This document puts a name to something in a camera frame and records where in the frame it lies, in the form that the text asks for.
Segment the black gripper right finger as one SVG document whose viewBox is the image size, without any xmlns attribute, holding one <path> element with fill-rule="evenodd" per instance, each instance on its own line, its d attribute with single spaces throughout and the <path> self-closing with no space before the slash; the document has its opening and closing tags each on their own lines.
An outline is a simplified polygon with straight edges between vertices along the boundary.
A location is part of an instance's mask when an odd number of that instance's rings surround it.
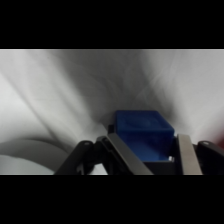
<svg viewBox="0 0 224 224">
<path fill-rule="evenodd" d="M 175 162 L 182 175 L 224 175 L 224 150 L 206 140 L 194 145 L 188 135 L 177 135 Z"/>
</svg>

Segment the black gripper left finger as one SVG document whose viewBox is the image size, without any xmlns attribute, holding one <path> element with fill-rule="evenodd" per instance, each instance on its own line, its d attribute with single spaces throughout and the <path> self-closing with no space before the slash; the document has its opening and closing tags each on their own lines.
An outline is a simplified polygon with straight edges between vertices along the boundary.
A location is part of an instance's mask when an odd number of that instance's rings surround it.
<svg viewBox="0 0 224 224">
<path fill-rule="evenodd" d="M 153 172 L 115 134 L 81 141 L 63 162 L 56 175 L 88 175 L 102 165 L 108 175 L 152 175 Z"/>
</svg>

